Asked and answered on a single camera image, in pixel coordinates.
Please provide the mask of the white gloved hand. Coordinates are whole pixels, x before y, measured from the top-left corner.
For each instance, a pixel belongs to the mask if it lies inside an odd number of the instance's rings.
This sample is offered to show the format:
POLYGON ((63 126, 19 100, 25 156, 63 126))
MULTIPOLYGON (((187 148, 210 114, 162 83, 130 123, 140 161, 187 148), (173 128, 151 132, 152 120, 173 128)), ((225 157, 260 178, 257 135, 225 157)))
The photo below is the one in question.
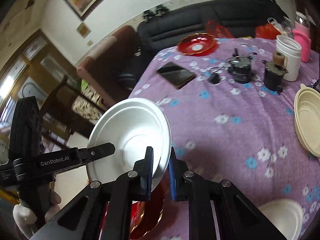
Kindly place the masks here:
MULTIPOLYGON (((54 190, 50 191, 50 202, 52 205, 44 216, 45 222, 48 222, 60 211, 61 197, 54 190)), ((37 221, 35 213, 28 207, 17 204, 13 209, 13 218, 24 237, 30 239, 34 234, 31 227, 37 221)))

